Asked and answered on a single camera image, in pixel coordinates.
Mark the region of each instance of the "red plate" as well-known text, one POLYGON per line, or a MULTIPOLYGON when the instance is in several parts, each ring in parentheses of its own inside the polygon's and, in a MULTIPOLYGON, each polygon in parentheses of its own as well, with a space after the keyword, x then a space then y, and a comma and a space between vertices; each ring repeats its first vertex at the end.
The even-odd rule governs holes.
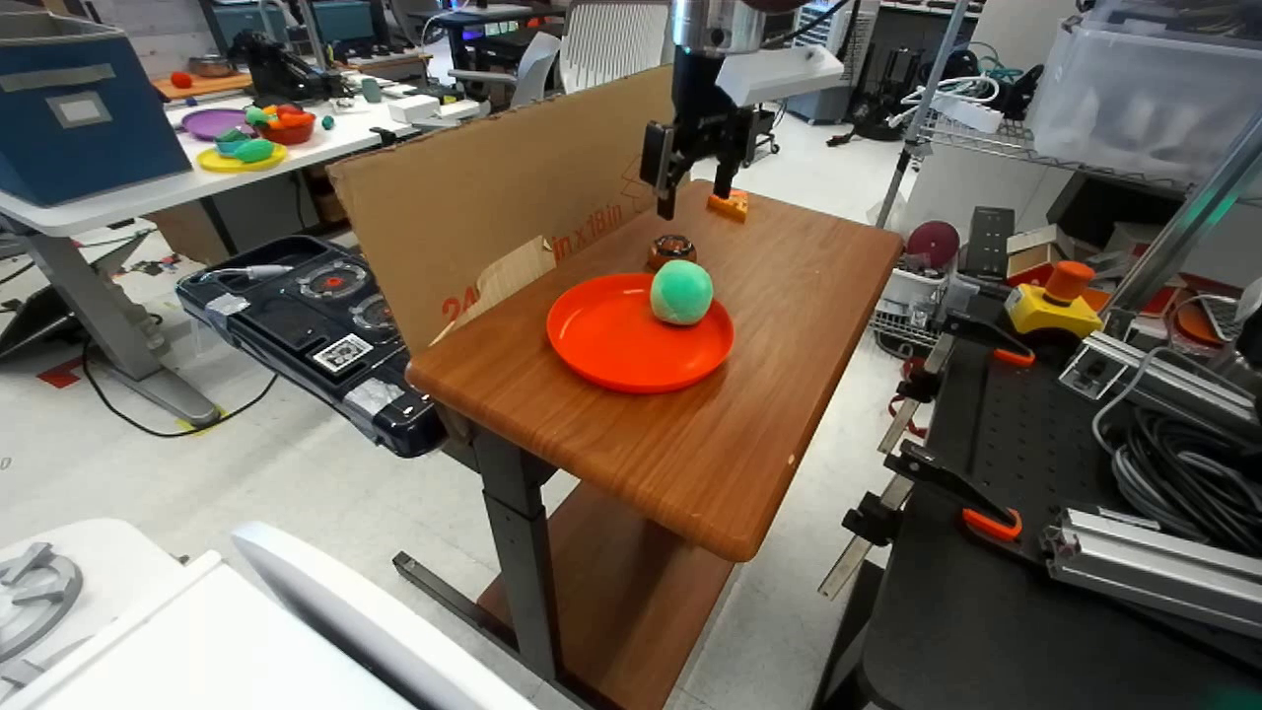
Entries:
POLYGON ((650 272, 615 272, 568 288, 547 310, 552 352, 583 379, 658 395, 677 392, 727 364, 733 320, 715 299, 700 325, 669 326, 650 314, 650 272))

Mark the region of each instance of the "gray floor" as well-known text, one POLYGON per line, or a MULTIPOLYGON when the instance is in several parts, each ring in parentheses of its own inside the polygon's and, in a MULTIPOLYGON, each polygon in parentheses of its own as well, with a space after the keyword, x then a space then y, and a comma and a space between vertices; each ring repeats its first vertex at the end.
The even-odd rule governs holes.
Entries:
MULTIPOLYGON (((825 139, 832 130, 795 120, 779 120, 778 133, 786 151, 757 157, 741 172, 741 186, 820 214, 870 221, 895 164, 895 145, 856 139, 827 151, 825 139)), ((160 258, 171 258, 164 241, 150 238, 135 266, 160 258)), ((193 268, 177 266, 160 278, 127 272, 121 288, 164 320, 164 337, 175 341, 171 367, 219 408, 236 408, 269 384, 269 372, 182 314, 175 279, 193 268)), ((39 284, 42 278, 27 272, 0 284, 0 299, 19 299, 39 284)), ((83 376, 62 392, 34 379, 59 364, 75 364, 75 352, 42 347, 0 364, 0 543, 83 518, 121 518, 177 555, 219 548, 236 560, 230 527, 271 519, 348 560, 416 610, 424 600, 390 568, 397 548, 470 597, 498 577, 476 479, 443 454, 390 456, 289 384, 277 384, 261 408, 210 433, 159 442, 110 420, 83 376)), ((846 539, 841 527, 844 508, 865 488, 886 481, 875 437, 886 427, 884 401, 895 379, 895 359, 865 341, 765 548, 737 568, 669 707, 808 707, 841 618, 841 605, 815 597, 815 583, 846 539)), ((106 392, 142 422, 159 431, 177 427, 110 388, 110 379, 106 392)), ((565 500, 568 488, 572 479, 556 479, 547 506, 565 500)))

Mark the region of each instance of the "cardboard panel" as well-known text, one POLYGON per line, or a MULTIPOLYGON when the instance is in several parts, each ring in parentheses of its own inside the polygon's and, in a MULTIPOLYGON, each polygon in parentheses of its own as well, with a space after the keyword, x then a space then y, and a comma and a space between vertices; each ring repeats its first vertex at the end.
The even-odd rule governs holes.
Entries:
POLYGON ((405 347, 470 310, 476 278, 518 245, 547 238, 565 262, 647 210, 640 141, 664 120, 669 72, 644 72, 332 164, 405 347))

